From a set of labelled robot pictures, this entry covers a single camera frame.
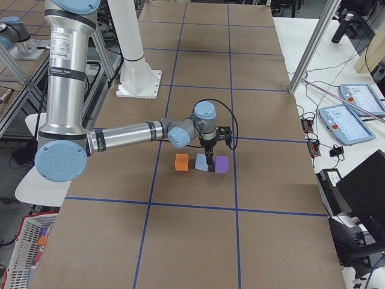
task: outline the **brown table surface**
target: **brown table surface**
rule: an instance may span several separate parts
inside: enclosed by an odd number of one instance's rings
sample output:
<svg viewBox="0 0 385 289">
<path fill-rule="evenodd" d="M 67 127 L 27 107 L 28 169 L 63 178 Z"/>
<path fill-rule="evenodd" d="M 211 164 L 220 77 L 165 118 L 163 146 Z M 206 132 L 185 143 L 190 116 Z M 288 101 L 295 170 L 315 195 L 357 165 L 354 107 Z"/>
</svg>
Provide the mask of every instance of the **brown table surface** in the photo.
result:
<svg viewBox="0 0 385 289">
<path fill-rule="evenodd" d="M 96 126 L 183 119 L 216 98 L 239 121 L 237 150 L 215 147 L 230 170 L 194 170 L 202 150 L 169 143 L 93 155 L 30 289 L 345 288 L 270 8 L 146 2 L 140 29 L 163 71 L 158 98 L 111 90 Z M 188 172 L 174 170 L 176 152 Z"/>
<path fill-rule="evenodd" d="M 35 39 L 49 39 L 51 28 L 44 20 L 44 1 L 41 0 L 1 0 L 0 1 L 0 19 L 8 16 L 19 17 L 30 34 L 39 34 L 33 36 Z M 40 65 L 47 59 L 49 51 L 44 51 L 38 60 L 16 60 L 16 63 L 24 71 L 27 77 L 32 77 Z M 18 79 L 5 66 L 0 59 L 0 86 L 14 89 L 15 92 L 9 100 L 0 106 L 0 120 L 7 114 L 13 106 L 18 94 L 23 90 L 24 85 L 18 83 Z M 0 95 L 6 89 L 0 87 Z"/>
</svg>

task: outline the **white table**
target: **white table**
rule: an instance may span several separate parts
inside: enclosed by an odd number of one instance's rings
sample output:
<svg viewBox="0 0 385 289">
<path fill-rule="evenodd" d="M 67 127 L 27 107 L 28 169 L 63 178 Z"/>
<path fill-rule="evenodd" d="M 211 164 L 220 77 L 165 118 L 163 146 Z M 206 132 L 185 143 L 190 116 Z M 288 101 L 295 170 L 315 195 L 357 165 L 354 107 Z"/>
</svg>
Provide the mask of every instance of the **white table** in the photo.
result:
<svg viewBox="0 0 385 289">
<path fill-rule="evenodd" d="M 295 72 L 295 69 L 298 66 L 310 36 L 312 35 L 313 30 L 317 24 L 317 20 L 274 18 L 274 23 L 277 28 L 283 56 L 285 57 L 286 67 L 289 72 L 289 77 L 291 78 L 293 74 L 290 72 Z M 337 30 L 338 25 L 339 24 L 336 20 L 331 22 L 307 70 L 337 66 L 338 64 L 349 59 L 351 56 L 356 55 L 356 51 L 347 36 L 343 36 L 342 40 L 338 44 L 331 42 L 331 38 Z M 347 62 L 345 67 L 344 65 L 341 65 L 337 68 L 309 72 L 307 80 L 324 81 L 333 85 L 339 85 L 343 83 L 369 84 L 374 82 L 370 75 L 359 74 L 356 72 L 354 69 L 354 64 L 358 59 L 359 56 L 356 55 L 351 61 Z M 329 85 L 320 82 L 317 82 L 316 85 L 338 95 L 337 87 L 329 87 Z M 380 96 L 380 98 L 383 98 L 383 95 L 381 94 L 377 85 L 372 85 L 372 88 Z M 316 105 L 306 97 L 305 92 L 305 83 L 301 83 L 295 92 L 297 104 L 301 105 L 305 112 L 315 112 Z M 307 89 L 307 94 L 317 104 L 320 102 L 323 96 L 322 92 L 309 86 Z M 341 103 L 341 101 L 338 101 L 331 96 L 325 96 L 319 107 L 327 107 Z M 377 149 L 385 150 L 385 125 L 377 121 L 366 122 L 365 124 L 367 124 L 367 126 L 372 130 L 376 138 L 374 140 L 354 144 L 352 146 L 343 146 L 345 150 L 345 160 L 340 161 L 337 166 L 342 177 L 347 175 L 350 171 L 352 171 L 353 168 L 367 159 L 367 157 Z M 327 146 L 333 146 L 333 144 L 337 144 L 339 146 L 342 145 L 333 137 L 330 131 L 319 119 L 319 117 L 317 117 L 315 125 L 318 127 L 318 137 L 322 144 Z M 336 165 L 337 158 L 330 158 L 329 150 L 330 149 L 325 146 L 320 147 L 321 157 L 315 158 L 315 173 L 318 173 L 322 169 L 332 168 Z M 385 284 L 385 268 L 382 267 L 374 272 L 369 284 L 369 288 L 381 288 L 383 284 Z M 350 286 L 348 283 L 346 283 L 346 287 L 352 288 L 352 286 Z"/>
</svg>

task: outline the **black cylindrical object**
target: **black cylindrical object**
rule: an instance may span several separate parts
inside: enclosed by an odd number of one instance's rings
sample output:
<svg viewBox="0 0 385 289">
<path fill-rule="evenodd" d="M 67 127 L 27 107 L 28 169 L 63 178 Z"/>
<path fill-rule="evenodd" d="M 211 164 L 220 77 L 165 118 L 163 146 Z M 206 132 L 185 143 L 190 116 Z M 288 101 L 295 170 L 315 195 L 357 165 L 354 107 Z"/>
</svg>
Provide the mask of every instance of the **black cylindrical object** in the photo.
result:
<svg viewBox="0 0 385 289">
<path fill-rule="evenodd" d="M 341 23 L 339 24 L 336 33 L 333 35 L 333 38 L 331 39 L 331 42 L 333 43 L 339 43 L 342 36 L 346 33 L 349 25 L 351 24 L 351 19 L 353 18 L 353 14 L 348 13 L 346 14 L 346 17 Z"/>
</svg>

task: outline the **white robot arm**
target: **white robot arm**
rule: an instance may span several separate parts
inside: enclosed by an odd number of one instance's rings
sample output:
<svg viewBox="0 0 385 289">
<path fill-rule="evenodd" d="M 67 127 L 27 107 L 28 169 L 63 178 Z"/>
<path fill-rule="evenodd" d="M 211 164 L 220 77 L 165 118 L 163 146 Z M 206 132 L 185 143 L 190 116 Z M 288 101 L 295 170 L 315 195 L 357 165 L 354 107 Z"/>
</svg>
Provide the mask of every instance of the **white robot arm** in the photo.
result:
<svg viewBox="0 0 385 289">
<path fill-rule="evenodd" d="M 119 10 L 116 5 L 120 5 L 121 1 L 109 0 L 109 2 L 111 12 Z M 126 17 L 133 17 L 136 23 L 136 26 L 130 26 L 129 30 L 134 30 L 131 31 L 133 37 L 139 37 L 139 39 L 136 39 L 137 43 L 134 44 L 136 48 L 132 51 L 124 48 L 124 43 L 120 43 L 123 56 L 129 64 L 134 62 L 134 65 L 137 65 L 142 61 L 142 66 L 135 67 L 137 70 L 140 70 L 140 67 L 150 69 L 144 60 L 134 2 L 133 0 L 125 2 L 132 6 L 131 12 L 134 12 Z M 212 164 L 212 148 L 219 140 L 225 140 L 230 147 L 232 132 L 228 126 L 217 126 L 215 107 L 209 101 L 198 102 L 192 115 L 185 120 L 167 118 L 94 131 L 87 131 L 82 127 L 81 111 L 84 100 L 88 38 L 96 29 L 96 10 L 99 4 L 100 0 L 45 1 L 45 19 L 51 26 L 51 52 L 47 120 L 39 129 L 38 151 L 35 156 L 35 165 L 39 174 L 50 181 L 69 181 L 83 172 L 87 157 L 93 153 L 166 137 L 177 148 L 182 148 L 199 137 L 200 144 L 205 148 L 207 162 Z M 152 85 L 151 79 L 145 79 L 145 81 Z M 122 88 L 126 92 L 134 88 L 135 93 L 142 88 L 143 83 L 139 87 L 133 87 L 132 83 L 124 82 L 121 85 L 125 85 Z"/>
</svg>

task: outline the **purple cube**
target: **purple cube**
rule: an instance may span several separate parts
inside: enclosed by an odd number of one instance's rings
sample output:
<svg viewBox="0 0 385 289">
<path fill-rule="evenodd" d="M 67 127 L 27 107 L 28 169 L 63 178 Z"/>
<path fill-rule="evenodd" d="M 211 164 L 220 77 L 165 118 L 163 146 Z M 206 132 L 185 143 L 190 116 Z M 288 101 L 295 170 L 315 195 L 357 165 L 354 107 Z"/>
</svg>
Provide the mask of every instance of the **purple cube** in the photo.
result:
<svg viewBox="0 0 385 289">
<path fill-rule="evenodd" d="M 227 173 L 229 171 L 229 157 L 215 156 L 215 172 Z"/>
</svg>

